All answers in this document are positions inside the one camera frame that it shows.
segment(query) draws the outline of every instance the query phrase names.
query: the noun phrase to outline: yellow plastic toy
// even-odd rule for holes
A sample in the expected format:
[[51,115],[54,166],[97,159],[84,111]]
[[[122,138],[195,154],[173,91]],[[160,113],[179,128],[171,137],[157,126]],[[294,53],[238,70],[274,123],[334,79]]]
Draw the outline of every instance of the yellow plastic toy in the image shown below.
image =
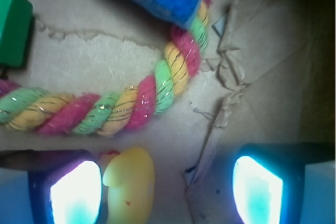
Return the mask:
[[146,223],[154,198],[154,164],[147,151],[133,147],[115,156],[105,169],[107,223]]

